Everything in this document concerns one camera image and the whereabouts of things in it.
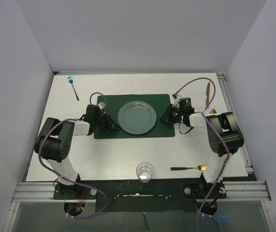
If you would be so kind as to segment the dark green placemat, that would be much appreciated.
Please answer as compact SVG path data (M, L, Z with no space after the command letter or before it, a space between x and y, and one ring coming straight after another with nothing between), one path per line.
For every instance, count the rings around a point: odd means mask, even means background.
M142 101L151 105L157 114L155 126L147 133L133 135L125 132L122 128L119 131L104 133L103 130L96 130L95 139L124 139L124 138L157 138L157 137L174 137L175 128L173 124L160 121L161 116L165 113L170 105L170 96L168 94L142 94L142 95L107 95L105 98L98 96L97 103L107 102L105 108L111 119L118 124L117 115L120 108L132 101Z

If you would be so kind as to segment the grey-blue round plate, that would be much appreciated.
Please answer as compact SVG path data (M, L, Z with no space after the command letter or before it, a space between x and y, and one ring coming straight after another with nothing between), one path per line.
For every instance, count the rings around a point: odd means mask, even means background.
M149 132L155 126L157 114L148 103L131 101L120 108L117 119L119 126L125 132L141 135Z

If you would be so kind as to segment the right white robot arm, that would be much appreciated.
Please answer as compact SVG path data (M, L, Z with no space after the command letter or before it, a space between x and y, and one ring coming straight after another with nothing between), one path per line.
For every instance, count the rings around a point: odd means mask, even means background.
M201 196L208 198L215 193L214 184L223 179L223 172L233 154L244 145L244 136L232 112L221 114L195 113L191 110L181 110L170 104L160 118L161 122L169 124L184 124L190 129L207 130L209 146L213 152L206 170L203 171L204 182L199 184Z

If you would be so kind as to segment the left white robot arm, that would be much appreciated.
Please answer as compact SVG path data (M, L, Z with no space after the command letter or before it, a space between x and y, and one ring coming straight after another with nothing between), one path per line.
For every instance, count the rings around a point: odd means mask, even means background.
M80 175L74 170L69 152L74 136L90 136L97 130L104 133L121 129L105 110L105 103L89 104L79 119L46 119L34 145L40 164L57 176L57 190L75 199L81 195Z

